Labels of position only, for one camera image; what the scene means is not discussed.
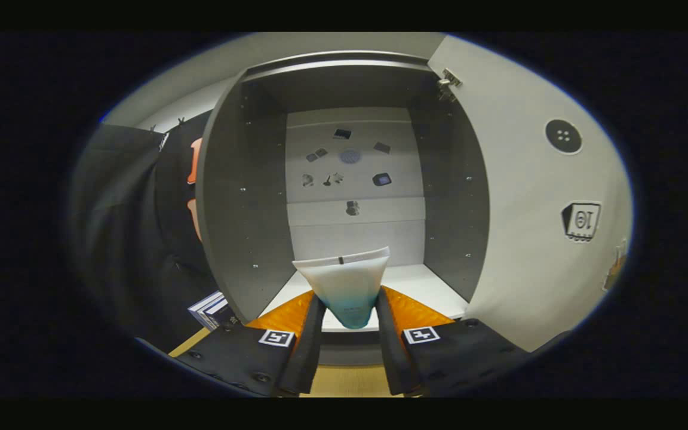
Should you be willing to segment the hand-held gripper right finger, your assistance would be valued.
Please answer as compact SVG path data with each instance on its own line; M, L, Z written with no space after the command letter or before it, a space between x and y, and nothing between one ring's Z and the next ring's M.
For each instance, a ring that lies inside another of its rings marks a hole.
M530 356L478 319L453 320L392 288L380 288L375 311L392 395L467 394Z

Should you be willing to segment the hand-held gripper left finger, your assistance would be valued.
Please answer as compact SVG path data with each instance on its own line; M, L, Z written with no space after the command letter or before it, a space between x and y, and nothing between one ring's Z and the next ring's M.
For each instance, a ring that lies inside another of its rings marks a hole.
M263 397L311 392L327 306L313 292L246 325L214 330L174 358L220 383Z

